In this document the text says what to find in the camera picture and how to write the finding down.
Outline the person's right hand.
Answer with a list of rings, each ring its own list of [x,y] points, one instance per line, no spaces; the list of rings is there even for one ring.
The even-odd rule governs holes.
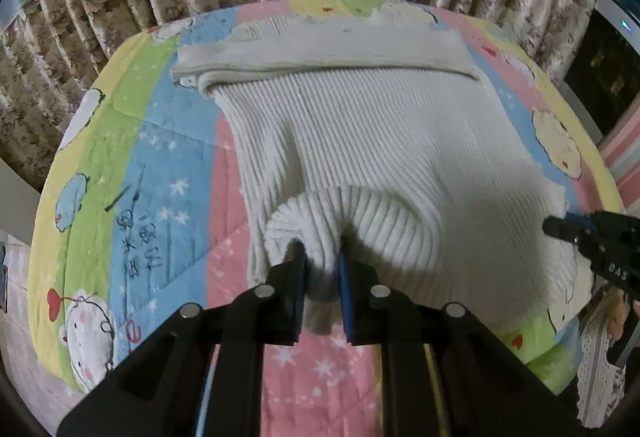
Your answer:
[[[631,310],[634,310],[634,313],[640,316],[639,308],[639,301],[633,301],[632,306],[629,306],[626,293],[620,289],[614,290],[610,314],[610,333],[614,339],[622,337],[624,324]]]

